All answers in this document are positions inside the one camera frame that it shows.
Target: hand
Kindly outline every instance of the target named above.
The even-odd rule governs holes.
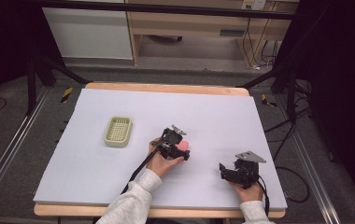
[[[242,186],[229,182],[231,187],[238,194],[241,203],[249,201],[261,201],[263,199],[263,190],[260,188],[259,184],[255,183],[248,189],[243,189]]]
[[[155,146],[149,143],[149,154],[154,151]],[[173,160],[166,160],[161,152],[157,152],[154,157],[148,162],[147,168],[154,172],[157,176],[163,177],[166,172],[168,172],[172,167],[177,165],[178,163],[184,161],[183,157],[178,157]]]

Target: white cabinet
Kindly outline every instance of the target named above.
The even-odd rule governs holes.
[[[133,59],[125,12],[45,7],[43,11],[64,58]]]

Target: white paper sheet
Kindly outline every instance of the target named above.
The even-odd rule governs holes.
[[[107,147],[104,134],[113,116],[130,117],[125,148]],[[219,163],[233,169],[235,154],[253,151],[260,163],[270,207],[287,204],[251,97],[84,89],[75,112],[41,179],[34,201],[109,204],[146,158],[149,141],[175,124],[186,132],[191,156],[153,192],[153,206],[236,208],[239,201],[220,178]]]

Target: person's left hand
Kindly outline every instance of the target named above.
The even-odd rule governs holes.
[[[154,151],[155,146],[149,143],[149,154]],[[154,172],[157,176],[163,177],[172,167],[184,161],[183,157],[178,157],[173,160],[166,160],[161,152],[157,152],[154,157],[148,162],[147,168]]]

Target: wooden desk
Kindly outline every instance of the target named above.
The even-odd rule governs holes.
[[[177,86],[177,85],[156,85],[156,84],[131,84],[131,83],[90,83],[87,89],[100,90],[121,90],[121,91],[157,91],[157,92],[179,92],[191,94],[217,94],[217,95],[243,95],[249,96],[245,89],[211,87],[211,86]],[[48,217],[100,217],[106,210],[106,206],[37,203],[35,214]],[[271,210],[269,217],[278,218],[285,216],[285,209]],[[213,210],[213,209],[163,209],[150,208],[149,217],[242,217],[242,212],[235,210]]]
[[[187,7],[216,7],[241,9],[242,0],[125,0],[131,4],[152,4]],[[294,12],[298,0],[268,0],[264,11]],[[140,54],[142,35],[202,36],[236,39],[247,68],[254,65],[254,58],[262,50],[264,40],[283,40],[290,21],[216,17],[201,15],[178,15],[145,12],[127,12],[134,62]],[[221,30],[247,31],[249,36],[222,35]]]

